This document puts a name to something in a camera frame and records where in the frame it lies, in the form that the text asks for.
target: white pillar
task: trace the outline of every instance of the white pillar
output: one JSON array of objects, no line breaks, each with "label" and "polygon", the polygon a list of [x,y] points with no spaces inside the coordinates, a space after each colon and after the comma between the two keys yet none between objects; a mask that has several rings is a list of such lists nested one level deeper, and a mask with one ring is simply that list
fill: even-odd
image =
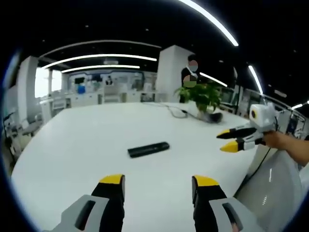
[{"label": "white pillar", "polygon": [[165,93],[168,102],[179,102],[174,91],[182,86],[181,72],[188,65],[188,56],[193,52],[173,45],[160,52],[156,90]]},{"label": "white pillar", "polygon": [[35,73],[38,66],[36,57],[28,57],[20,64],[17,75],[17,105],[19,122],[23,122],[37,107],[34,97]]}]

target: black ceiling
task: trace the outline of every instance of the black ceiling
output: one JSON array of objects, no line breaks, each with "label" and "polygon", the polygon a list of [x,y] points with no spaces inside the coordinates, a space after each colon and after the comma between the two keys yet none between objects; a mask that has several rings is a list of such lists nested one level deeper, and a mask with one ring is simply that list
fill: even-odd
[{"label": "black ceiling", "polygon": [[[299,0],[195,0],[215,16],[238,41],[232,43],[200,13],[178,0],[85,0],[23,3],[4,12],[10,42],[23,48],[22,58],[91,40],[128,40],[162,49],[179,45],[195,52],[205,73],[223,60],[236,67],[246,87],[257,89],[248,72],[254,66],[265,93],[289,105],[309,100],[308,4]],[[159,57],[160,48],[126,43],[94,43],[67,48],[46,57],[61,60],[81,55],[122,53]],[[153,61],[120,59],[156,71]],[[66,63],[70,67],[101,64],[102,59]],[[283,99],[273,93],[287,94]],[[307,114],[308,108],[300,112]]]}]

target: white table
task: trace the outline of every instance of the white table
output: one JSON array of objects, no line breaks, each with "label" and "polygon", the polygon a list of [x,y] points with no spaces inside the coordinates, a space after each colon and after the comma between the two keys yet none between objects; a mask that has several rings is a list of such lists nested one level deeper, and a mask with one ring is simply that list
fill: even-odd
[{"label": "white table", "polygon": [[[174,104],[186,109],[186,104]],[[219,150],[224,129],[246,122],[223,112],[208,124],[173,118],[166,107],[118,103],[66,109],[49,121],[19,158],[12,181],[20,202],[39,229],[51,230],[61,213],[91,194],[109,174],[126,175],[123,232],[194,232],[192,184],[195,174],[217,180],[233,196],[255,149]],[[166,141],[170,149],[131,159],[128,148]]]}]

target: potted plant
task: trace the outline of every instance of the potted plant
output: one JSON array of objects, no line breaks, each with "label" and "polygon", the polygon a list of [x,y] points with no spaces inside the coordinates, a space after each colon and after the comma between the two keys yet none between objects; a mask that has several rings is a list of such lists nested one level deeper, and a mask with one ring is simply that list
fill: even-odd
[{"label": "potted plant", "polygon": [[189,112],[201,120],[208,122],[219,122],[222,119],[221,113],[214,114],[215,109],[220,105],[221,94],[219,86],[215,83],[196,84],[193,87],[180,87],[175,91],[189,102]]}]

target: human hand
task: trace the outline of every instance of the human hand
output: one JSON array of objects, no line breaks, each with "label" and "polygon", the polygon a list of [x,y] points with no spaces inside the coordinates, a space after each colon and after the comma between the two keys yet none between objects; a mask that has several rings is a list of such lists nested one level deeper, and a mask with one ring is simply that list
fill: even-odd
[{"label": "human hand", "polygon": [[271,148],[276,148],[279,150],[285,150],[288,144],[289,136],[282,134],[277,131],[269,131],[264,133],[263,140],[266,145]]}]

